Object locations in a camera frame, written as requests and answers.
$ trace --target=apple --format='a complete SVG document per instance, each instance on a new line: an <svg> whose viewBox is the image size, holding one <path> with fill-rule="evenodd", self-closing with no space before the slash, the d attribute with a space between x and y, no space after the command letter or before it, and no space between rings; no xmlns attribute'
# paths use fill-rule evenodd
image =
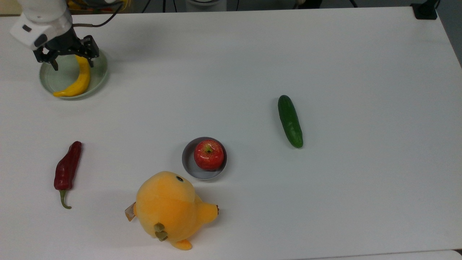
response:
<svg viewBox="0 0 462 260"><path fill-rule="evenodd" d="M223 164L224 159L223 147L215 140L204 140L194 149L194 161L203 170L213 171L218 169Z"/></svg>

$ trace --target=yellow plush toy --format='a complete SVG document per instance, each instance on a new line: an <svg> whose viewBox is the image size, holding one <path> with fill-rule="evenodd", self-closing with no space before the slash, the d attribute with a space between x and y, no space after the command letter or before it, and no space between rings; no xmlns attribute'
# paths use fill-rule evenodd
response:
<svg viewBox="0 0 462 260"><path fill-rule="evenodd" d="M141 185L134 213L143 229L160 241L190 250L186 240L218 215L218 205L202 202L193 185L171 172L159 172Z"/></svg>

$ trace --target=plate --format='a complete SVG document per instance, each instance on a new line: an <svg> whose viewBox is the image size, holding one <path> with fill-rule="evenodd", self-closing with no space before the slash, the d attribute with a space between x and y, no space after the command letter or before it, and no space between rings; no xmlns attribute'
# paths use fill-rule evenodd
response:
<svg viewBox="0 0 462 260"><path fill-rule="evenodd" d="M53 95L53 92L66 89L79 77L79 64L74 55L58 56L58 71L55 71L51 64L43 63L40 67L40 83L43 88ZM85 92L73 97L59 97L60 99L78 99L84 97L103 85L107 77L108 62L102 51L99 57L93 59L93 67L90 68L90 83Z"/></svg>

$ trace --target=pepper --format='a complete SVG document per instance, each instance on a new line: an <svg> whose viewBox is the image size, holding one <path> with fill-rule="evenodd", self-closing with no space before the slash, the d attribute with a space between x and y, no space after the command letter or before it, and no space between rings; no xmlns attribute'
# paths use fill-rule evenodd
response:
<svg viewBox="0 0 462 260"><path fill-rule="evenodd" d="M79 164L80 155L82 153L82 143L75 141L70 147L67 154L61 159L56 166L55 173L55 189L60 192L61 204L66 209L71 209L64 203L66 192L73 187L75 172Z"/></svg>

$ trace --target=yellow banana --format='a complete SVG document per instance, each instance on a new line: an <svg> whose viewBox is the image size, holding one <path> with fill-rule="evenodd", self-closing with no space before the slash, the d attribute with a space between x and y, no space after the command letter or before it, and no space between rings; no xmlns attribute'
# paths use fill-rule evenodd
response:
<svg viewBox="0 0 462 260"><path fill-rule="evenodd" d="M74 97L82 94L88 88L88 83L90 83L90 65L86 58L75 56L77 62L79 63L79 77L77 80L68 86L62 91L57 91L53 93L55 97Z"/></svg>

